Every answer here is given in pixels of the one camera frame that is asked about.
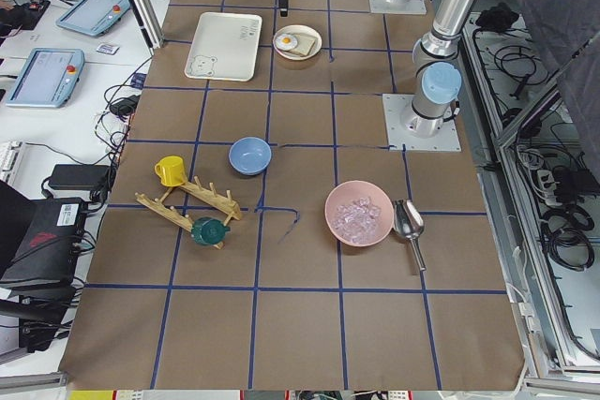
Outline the cream bear tray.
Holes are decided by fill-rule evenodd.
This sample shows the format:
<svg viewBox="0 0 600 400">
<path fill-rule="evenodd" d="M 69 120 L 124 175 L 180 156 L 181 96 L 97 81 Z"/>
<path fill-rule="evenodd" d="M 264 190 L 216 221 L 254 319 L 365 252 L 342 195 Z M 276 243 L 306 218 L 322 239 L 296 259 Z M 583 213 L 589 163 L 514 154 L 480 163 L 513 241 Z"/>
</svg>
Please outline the cream bear tray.
<svg viewBox="0 0 600 400">
<path fill-rule="evenodd" d="M 185 75 L 202 80 L 251 80 L 262 25 L 262 17 L 254 14 L 203 13 L 185 63 Z"/>
</svg>

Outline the dark green mug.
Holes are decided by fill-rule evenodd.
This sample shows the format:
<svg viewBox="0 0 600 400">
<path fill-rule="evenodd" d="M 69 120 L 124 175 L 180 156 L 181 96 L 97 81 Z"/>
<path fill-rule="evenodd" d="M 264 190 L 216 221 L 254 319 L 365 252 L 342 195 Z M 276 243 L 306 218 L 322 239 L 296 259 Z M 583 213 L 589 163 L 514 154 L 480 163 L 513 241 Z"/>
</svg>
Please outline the dark green mug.
<svg viewBox="0 0 600 400">
<path fill-rule="evenodd" d="M 212 217 L 201 217 L 195 220 L 191 228 L 191 236 L 196 244 L 211 245 L 216 248 L 223 246 L 223 239 L 231 229 Z"/>
</svg>

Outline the black red computer box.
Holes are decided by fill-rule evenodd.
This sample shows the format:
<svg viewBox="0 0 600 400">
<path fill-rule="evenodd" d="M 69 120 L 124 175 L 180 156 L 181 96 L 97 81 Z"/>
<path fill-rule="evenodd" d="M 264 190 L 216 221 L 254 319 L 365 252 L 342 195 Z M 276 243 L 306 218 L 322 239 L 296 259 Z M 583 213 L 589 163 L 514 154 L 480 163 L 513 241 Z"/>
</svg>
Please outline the black red computer box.
<svg viewBox="0 0 600 400">
<path fill-rule="evenodd" d="M 30 200 L 1 184 L 1 286 L 62 287 L 73 280 L 75 244 L 83 238 L 87 202 L 79 197 Z"/>
</svg>

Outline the black power adapter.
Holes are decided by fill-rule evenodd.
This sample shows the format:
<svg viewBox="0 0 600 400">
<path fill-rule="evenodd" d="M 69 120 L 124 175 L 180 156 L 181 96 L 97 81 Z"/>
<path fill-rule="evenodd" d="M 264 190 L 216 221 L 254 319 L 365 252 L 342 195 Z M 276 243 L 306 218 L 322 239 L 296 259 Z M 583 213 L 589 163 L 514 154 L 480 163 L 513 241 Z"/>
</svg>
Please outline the black power adapter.
<svg viewBox="0 0 600 400">
<path fill-rule="evenodd" d="M 107 165 L 57 164 L 47 185 L 52 190 L 91 192 L 104 186 L 108 172 Z"/>
</svg>

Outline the metal scoop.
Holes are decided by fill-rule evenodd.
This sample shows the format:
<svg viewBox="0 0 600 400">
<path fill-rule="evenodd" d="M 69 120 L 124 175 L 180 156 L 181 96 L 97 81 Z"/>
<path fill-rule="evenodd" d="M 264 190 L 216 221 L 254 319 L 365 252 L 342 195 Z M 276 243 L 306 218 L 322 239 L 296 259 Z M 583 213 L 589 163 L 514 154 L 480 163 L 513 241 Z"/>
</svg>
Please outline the metal scoop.
<svg viewBox="0 0 600 400">
<path fill-rule="evenodd" d="M 425 229 L 424 220 L 411 200 L 394 200 L 393 207 L 394 230 L 400 238 L 410 243 L 419 271 L 424 272 L 427 266 L 418 242 Z"/>
</svg>

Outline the fried egg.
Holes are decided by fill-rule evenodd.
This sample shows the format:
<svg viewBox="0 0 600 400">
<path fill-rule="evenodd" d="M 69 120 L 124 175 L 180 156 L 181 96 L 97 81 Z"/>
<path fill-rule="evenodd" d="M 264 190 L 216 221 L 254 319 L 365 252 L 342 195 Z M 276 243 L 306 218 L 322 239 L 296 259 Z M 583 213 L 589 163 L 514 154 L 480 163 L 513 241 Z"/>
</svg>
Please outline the fried egg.
<svg viewBox="0 0 600 400">
<path fill-rule="evenodd" d="M 275 36 L 275 46 L 277 49 L 288 52 L 298 45 L 298 39 L 296 36 L 282 33 Z"/>
</svg>

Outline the far teach pendant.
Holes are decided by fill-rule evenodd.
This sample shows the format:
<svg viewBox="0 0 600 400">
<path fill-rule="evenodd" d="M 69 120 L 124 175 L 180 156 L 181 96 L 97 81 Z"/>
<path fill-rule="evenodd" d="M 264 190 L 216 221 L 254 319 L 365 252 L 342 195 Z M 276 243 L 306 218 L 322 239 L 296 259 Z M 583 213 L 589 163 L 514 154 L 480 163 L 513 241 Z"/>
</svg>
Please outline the far teach pendant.
<svg viewBox="0 0 600 400">
<path fill-rule="evenodd" d="M 97 37 L 105 34 L 129 10 L 128 0 L 79 0 L 56 21 L 56 25 Z"/>
</svg>

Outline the near teach pendant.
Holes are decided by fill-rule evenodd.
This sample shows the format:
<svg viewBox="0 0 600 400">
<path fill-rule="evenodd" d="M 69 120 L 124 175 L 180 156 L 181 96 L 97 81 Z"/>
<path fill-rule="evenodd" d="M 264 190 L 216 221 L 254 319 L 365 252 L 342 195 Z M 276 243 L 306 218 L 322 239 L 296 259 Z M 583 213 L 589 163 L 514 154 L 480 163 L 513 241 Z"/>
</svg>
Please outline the near teach pendant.
<svg viewBox="0 0 600 400">
<path fill-rule="evenodd" d="M 13 108 L 57 109 L 71 97 L 85 64 L 80 49 L 34 48 L 10 90 Z"/>
</svg>

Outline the white power strip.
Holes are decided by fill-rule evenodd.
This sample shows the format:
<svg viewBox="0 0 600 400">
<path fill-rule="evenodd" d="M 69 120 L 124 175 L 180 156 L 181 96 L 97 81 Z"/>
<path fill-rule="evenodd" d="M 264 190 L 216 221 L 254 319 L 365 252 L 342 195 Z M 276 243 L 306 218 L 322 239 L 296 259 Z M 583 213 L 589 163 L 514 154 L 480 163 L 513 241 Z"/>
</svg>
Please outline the white power strip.
<svg viewBox="0 0 600 400">
<path fill-rule="evenodd" d="M 557 183 L 550 170 L 539 169 L 536 171 L 537 183 L 541 198 L 548 207 L 557 207 L 561 203 L 555 194 Z"/>
</svg>

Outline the round cream plate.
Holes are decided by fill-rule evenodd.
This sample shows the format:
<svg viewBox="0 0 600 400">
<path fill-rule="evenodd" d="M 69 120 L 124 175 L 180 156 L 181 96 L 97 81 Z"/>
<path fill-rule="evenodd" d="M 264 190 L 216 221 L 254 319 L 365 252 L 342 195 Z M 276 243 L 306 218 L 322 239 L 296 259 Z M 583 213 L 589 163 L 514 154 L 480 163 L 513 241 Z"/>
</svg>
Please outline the round cream plate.
<svg viewBox="0 0 600 400">
<path fill-rule="evenodd" d="M 305 61 L 316 56 L 322 49 L 322 37 L 313 28 L 293 24 L 280 28 L 273 36 L 275 51 L 291 61 Z"/>
</svg>

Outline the blue bowl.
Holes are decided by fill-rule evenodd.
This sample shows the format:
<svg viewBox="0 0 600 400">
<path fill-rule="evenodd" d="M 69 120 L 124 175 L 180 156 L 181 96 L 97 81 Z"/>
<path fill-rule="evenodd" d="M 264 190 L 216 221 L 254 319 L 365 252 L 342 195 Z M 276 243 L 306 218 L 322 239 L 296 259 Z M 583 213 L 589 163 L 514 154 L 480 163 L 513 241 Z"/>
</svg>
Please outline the blue bowl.
<svg viewBox="0 0 600 400">
<path fill-rule="evenodd" d="M 271 162 L 272 152 L 269 144 L 261 138 L 245 137 L 236 141 L 230 148 L 231 166 L 243 175 L 257 175 L 263 172 Z"/>
</svg>

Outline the yellow mug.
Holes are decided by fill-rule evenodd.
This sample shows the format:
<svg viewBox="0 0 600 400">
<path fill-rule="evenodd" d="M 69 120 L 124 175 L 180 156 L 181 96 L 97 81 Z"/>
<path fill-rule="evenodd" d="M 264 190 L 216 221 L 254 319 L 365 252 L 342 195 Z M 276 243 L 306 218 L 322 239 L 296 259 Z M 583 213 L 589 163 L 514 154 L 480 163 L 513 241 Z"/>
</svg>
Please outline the yellow mug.
<svg viewBox="0 0 600 400">
<path fill-rule="evenodd" d="M 162 185 L 180 186 L 188 181 L 184 159 L 181 156 L 164 156 L 154 167 Z"/>
</svg>

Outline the bread slice on plate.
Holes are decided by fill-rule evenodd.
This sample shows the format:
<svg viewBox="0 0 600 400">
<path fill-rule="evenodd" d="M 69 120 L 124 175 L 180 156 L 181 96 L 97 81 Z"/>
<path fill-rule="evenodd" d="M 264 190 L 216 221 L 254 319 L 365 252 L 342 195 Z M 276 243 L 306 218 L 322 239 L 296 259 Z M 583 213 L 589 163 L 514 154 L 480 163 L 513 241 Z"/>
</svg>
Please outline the bread slice on plate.
<svg viewBox="0 0 600 400">
<path fill-rule="evenodd" d="M 317 42 L 316 38 L 305 34 L 296 34 L 294 36 L 298 39 L 298 45 L 288 52 L 296 56 L 308 56 Z"/>
</svg>

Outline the dark fabric cover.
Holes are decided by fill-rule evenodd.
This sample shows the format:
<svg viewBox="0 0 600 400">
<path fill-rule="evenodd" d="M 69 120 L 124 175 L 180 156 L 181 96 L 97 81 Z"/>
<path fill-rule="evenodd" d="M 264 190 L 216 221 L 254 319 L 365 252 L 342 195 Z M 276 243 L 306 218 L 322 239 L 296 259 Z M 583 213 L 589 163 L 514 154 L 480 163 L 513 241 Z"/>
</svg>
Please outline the dark fabric cover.
<svg viewBox="0 0 600 400">
<path fill-rule="evenodd" d="M 599 0 L 516 0 L 599 175 Z"/>
</svg>

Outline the teach pendant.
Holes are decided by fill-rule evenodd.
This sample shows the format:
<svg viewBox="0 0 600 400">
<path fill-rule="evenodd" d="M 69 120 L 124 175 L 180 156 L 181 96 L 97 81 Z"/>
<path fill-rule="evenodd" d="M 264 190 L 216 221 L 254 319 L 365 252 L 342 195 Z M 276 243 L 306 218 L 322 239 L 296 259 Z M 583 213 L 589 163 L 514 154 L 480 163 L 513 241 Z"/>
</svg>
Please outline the teach pendant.
<svg viewBox="0 0 600 400">
<path fill-rule="evenodd" d="M 34 48 L 10 90 L 13 108 L 57 109 L 71 97 L 85 64 L 80 49 Z"/>
<path fill-rule="evenodd" d="M 128 0 L 79 0 L 56 21 L 56 25 L 97 37 L 105 34 L 129 10 Z"/>
</svg>

